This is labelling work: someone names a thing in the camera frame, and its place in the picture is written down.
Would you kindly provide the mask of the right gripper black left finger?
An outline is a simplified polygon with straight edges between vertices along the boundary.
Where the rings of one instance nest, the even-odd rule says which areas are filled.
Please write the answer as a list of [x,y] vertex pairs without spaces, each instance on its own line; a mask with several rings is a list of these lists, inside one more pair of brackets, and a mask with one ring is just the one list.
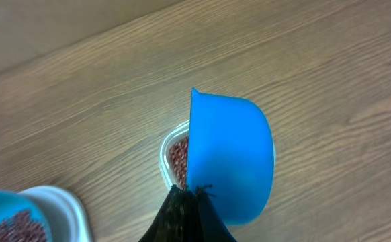
[[172,185],[146,233],[139,242],[193,241],[195,196]]

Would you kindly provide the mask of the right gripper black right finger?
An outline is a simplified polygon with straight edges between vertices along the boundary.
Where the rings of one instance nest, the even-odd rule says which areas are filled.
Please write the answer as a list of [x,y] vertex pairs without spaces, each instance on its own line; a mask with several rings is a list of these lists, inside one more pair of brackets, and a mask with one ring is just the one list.
[[216,212],[207,188],[212,185],[197,186],[191,205],[190,241],[193,242],[236,242]]

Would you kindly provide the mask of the blue plastic measuring scoop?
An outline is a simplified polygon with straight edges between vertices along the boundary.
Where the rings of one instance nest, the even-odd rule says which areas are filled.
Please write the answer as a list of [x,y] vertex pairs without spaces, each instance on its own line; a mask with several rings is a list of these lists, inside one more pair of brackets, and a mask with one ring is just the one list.
[[226,225],[256,219],[273,184],[275,146],[267,118],[248,99],[191,91],[187,185],[208,186]]

